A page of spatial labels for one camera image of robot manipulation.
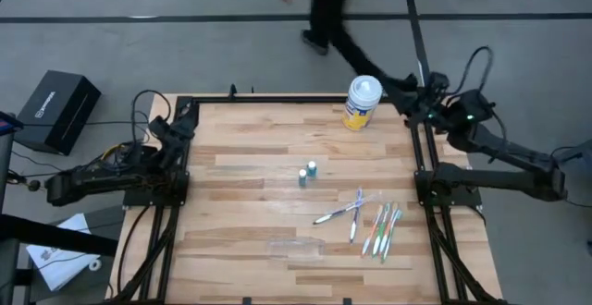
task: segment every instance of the concrete floor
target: concrete floor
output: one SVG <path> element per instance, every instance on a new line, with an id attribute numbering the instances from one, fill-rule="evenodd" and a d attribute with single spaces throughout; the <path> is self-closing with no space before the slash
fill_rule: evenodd
<path id="1" fill-rule="evenodd" d="M 420 14 L 592 12 L 592 0 L 416 0 Z M 0 17 L 304 14 L 308 0 L 2 0 Z M 352 13 L 406 13 L 405 0 L 352 0 Z M 417 73 L 409 21 L 355 21 L 352 34 L 393 76 Z M 161 92 L 345 92 L 353 77 L 332 52 L 318 58 L 300 44 L 306 22 L 0 24 L 0 105 L 18 112 L 47 69 L 80 73 L 104 94 L 92 120 L 125 120 L 134 94 Z M 432 70 L 458 82 L 483 44 L 496 52 L 485 93 L 498 104 L 510 140 L 549 152 L 592 138 L 589 126 L 590 20 L 423 21 Z M 475 62 L 469 87 L 477 85 Z M 148 111 L 149 98 L 141 101 Z M 497 124 L 489 124 L 495 132 Z M 87 127 L 68 158 L 15 150 L 58 166 L 84 163 L 129 139 L 127 126 Z M 474 168 L 506 169 L 470 156 Z M 592 204 L 581 165 L 568 165 L 570 199 Z M 13 169 L 46 171 L 14 157 Z M 592 210 L 535 201 L 518 192 L 483 189 L 487 232 L 505 299 L 520 304 L 587 304 L 592 299 Z M 43 194 L 10 188 L 5 213 L 50 222 L 118 205 L 118 193 L 54 209 Z M 78 295 L 97 301 L 103 290 Z M 46 303 L 59 303 L 53 299 Z"/>

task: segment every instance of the toothbrush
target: toothbrush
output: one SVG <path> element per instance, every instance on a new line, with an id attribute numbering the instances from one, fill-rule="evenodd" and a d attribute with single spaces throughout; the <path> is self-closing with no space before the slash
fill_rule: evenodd
<path id="1" fill-rule="evenodd" d="M 374 248 L 372 249 L 372 257 L 376 257 L 378 254 L 378 248 L 380 247 L 380 240 L 382 239 L 385 233 L 385 224 L 387 223 L 387 218 L 389 218 L 389 210 L 390 210 L 390 203 L 385 205 L 385 212 L 384 216 L 382 217 L 382 222 L 378 227 L 378 236 L 376 236 L 376 241 L 374 242 Z"/>
<path id="2" fill-rule="evenodd" d="M 382 254 L 382 259 L 380 260 L 381 263 L 384 263 L 387 259 L 387 255 L 389 255 L 390 243 L 392 242 L 392 233 L 395 228 L 395 221 L 401 219 L 402 212 L 400 210 L 397 211 L 395 218 L 390 221 L 390 232 L 388 233 L 388 242 L 387 247 L 385 248 L 385 252 Z"/>
<path id="3" fill-rule="evenodd" d="M 395 219 L 395 215 L 397 214 L 397 212 L 399 211 L 398 208 L 395 208 L 394 204 L 392 207 L 392 215 L 390 216 L 390 221 L 388 221 L 387 227 L 385 229 L 385 236 L 380 239 L 380 248 L 378 250 L 378 254 L 382 254 L 382 252 L 385 250 L 385 248 L 387 247 L 387 235 L 390 233 L 390 228 L 392 226 L 392 221 L 394 221 Z"/>
<path id="4" fill-rule="evenodd" d="M 378 220 L 380 220 L 380 215 L 382 215 L 382 204 L 378 207 L 378 211 L 376 212 L 376 219 L 374 220 L 374 225 L 372 226 L 372 230 L 370 231 L 370 235 L 364 242 L 364 246 L 362 247 L 362 255 L 364 257 L 366 255 L 366 251 L 368 250 L 368 246 L 370 246 L 370 241 L 372 241 L 372 236 L 376 232 L 376 226 L 378 226 Z"/>

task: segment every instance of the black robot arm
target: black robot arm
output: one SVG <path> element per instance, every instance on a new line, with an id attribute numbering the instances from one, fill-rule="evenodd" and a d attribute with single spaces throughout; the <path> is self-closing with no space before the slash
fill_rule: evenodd
<path id="1" fill-rule="evenodd" d="M 523 170 L 466 170 L 440 163 L 430 173 L 433 190 L 452 191 L 460 186 L 514 189 L 542 201 L 565 200 L 565 175 L 552 156 L 497 137 L 481 124 L 494 116 L 495 106 L 481 91 L 470 90 L 450 96 L 447 94 L 448 78 L 438 73 L 430 74 L 425 87 L 406 91 L 406 87 L 414 84 L 417 85 L 417 79 L 413 75 L 405 80 L 383 83 L 397 112 L 407 116 L 408 126 L 429 123 L 437 134 L 448 134 L 452 147 L 467 153 L 483 153 Z"/>
<path id="2" fill-rule="evenodd" d="M 87 165 L 62 171 L 45 181 L 47 201 L 64 206 L 87 195 L 115 190 L 140 189 L 152 194 L 166 195 L 188 181 L 178 160 L 186 143 L 193 138 L 199 106 L 190 104 L 181 109 L 181 117 L 168 125 L 161 116 L 149 124 L 151 133 L 160 141 L 161 148 L 139 142 L 118 145 L 121 161 L 117 165 L 105 163 L 105 154 Z"/>

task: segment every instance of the person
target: person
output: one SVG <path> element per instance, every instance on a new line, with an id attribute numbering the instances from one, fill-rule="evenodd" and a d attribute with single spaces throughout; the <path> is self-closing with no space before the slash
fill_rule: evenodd
<path id="1" fill-rule="evenodd" d="M 289 4 L 292 0 L 282 1 Z M 386 75 L 355 43 L 343 25 L 343 10 L 346 2 L 347 0 L 312 0 L 310 29 L 302 31 L 302 41 L 319 55 L 327 55 L 328 46 L 331 43 L 357 75 L 370 75 L 377 78 L 383 85 L 393 83 L 405 91 L 414 89 Z"/>

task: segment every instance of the white container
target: white container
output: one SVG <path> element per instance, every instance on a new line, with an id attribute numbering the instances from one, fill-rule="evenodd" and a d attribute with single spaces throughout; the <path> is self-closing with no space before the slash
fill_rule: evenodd
<path id="1" fill-rule="evenodd" d="M 348 101 L 343 111 L 343 125 L 351 130 L 361 130 L 370 123 L 382 97 L 382 85 L 371 76 L 359 76 L 353 80 Z"/>

